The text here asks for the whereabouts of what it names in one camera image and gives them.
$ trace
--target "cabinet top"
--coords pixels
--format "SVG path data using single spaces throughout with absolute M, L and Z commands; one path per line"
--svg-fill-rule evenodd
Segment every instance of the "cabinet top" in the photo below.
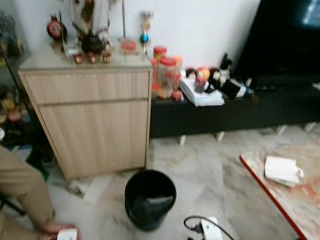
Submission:
M 119 41 L 114 41 L 112 48 L 111 64 L 105 64 L 101 59 L 96 64 L 88 63 L 87 59 L 82 64 L 76 64 L 62 51 L 54 49 L 52 44 L 46 42 L 24 61 L 21 71 L 42 70 L 93 70 L 93 69 L 139 69 L 151 68 L 148 57 L 141 50 L 138 54 L 121 54 Z

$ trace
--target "wooden cabinet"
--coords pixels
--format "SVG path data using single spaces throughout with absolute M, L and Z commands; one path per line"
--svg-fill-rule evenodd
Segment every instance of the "wooden cabinet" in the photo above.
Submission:
M 147 166 L 151 71 L 143 55 L 75 66 L 48 47 L 21 66 L 22 83 L 68 180 Z

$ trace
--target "black trash bin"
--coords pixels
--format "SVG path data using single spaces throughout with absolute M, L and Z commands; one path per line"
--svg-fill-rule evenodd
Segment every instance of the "black trash bin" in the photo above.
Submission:
M 130 178 L 125 187 L 125 211 L 143 231 L 157 229 L 175 204 L 176 187 L 161 172 L 146 170 Z

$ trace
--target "blue bead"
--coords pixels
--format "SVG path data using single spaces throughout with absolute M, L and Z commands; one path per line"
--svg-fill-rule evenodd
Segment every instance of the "blue bead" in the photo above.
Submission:
M 149 41 L 149 36 L 147 34 L 141 34 L 140 36 L 140 42 L 142 44 L 146 44 Z

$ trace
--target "black chair leg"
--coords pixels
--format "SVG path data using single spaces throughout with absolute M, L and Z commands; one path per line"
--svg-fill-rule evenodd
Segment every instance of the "black chair leg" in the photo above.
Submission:
M 0 208 L 2 209 L 3 206 L 6 204 L 8 205 L 8 207 L 12 208 L 13 210 L 15 210 L 17 213 L 19 213 L 21 216 L 24 216 L 26 215 L 26 213 L 21 210 L 18 206 L 14 205 L 12 202 L 10 202 L 9 200 L 7 199 L 1 199 L 2 203 L 0 205 Z

